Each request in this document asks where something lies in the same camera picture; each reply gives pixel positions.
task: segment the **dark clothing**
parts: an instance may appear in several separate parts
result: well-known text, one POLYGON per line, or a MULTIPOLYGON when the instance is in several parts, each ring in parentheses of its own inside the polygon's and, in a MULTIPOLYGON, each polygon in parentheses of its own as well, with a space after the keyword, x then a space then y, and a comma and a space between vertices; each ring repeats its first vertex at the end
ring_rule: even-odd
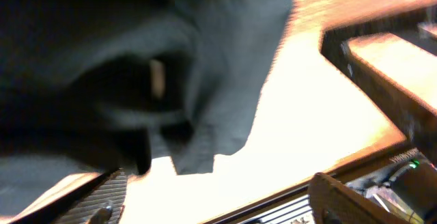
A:
POLYGON ((292 0, 163 1, 0 0, 0 182, 32 170, 47 183, 0 199, 76 171, 142 174, 159 156, 208 173, 244 146, 292 0))

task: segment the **black fabric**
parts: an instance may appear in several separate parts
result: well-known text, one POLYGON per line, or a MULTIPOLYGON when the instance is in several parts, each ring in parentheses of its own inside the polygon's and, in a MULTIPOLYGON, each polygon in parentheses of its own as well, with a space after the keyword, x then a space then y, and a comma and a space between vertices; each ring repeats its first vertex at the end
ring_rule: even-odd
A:
POLYGON ((51 172, 65 176, 114 165, 141 174, 160 156, 171 156, 178 174, 212 172, 215 154, 233 154, 246 142, 292 6, 292 0, 0 3, 0 146, 9 147, 0 159, 2 182, 11 180, 5 176, 11 160, 22 160, 14 178, 26 182, 28 165, 37 171, 52 158, 69 165, 52 165, 51 172), (150 96, 152 58, 166 67, 160 102, 150 96))

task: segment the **black cloth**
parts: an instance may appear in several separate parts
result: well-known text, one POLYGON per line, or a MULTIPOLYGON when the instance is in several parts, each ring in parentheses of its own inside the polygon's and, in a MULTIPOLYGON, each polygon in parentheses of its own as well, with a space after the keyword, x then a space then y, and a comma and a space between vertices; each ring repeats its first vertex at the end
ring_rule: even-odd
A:
MULTIPOLYGON (((291 7, 292 0, 0 0, 0 181, 24 186, 26 171, 45 170, 42 191, 58 174, 142 174, 168 155, 178 174, 212 172, 215 154, 246 142, 291 7), (152 58, 166 67, 160 101, 150 96, 152 58)), ((0 199, 13 197, 6 192, 0 199)), ((26 199, 36 192, 21 191, 33 196, 26 199)))

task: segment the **black garment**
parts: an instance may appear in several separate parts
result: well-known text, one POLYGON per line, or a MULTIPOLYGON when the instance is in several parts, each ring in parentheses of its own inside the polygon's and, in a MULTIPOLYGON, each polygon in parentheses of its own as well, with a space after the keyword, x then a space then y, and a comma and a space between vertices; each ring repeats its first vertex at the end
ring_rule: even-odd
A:
POLYGON ((24 151, 35 156, 23 162, 32 158, 35 167, 42 155, 82 165, 53 165, 66 175, 83 165, 145 173, 151 157, 168 155, 179 174, 211 172, 215 154, 246 142, 292 0, 0 3, 4 181, 12 173, 6 163, 24 151), (152 58, 167 71, 162 102, 149 95, 152 58), (167 131, 176 140, 160 137, 174 124, 167 131), (178 131, 187 124, 185 141, 178 131))

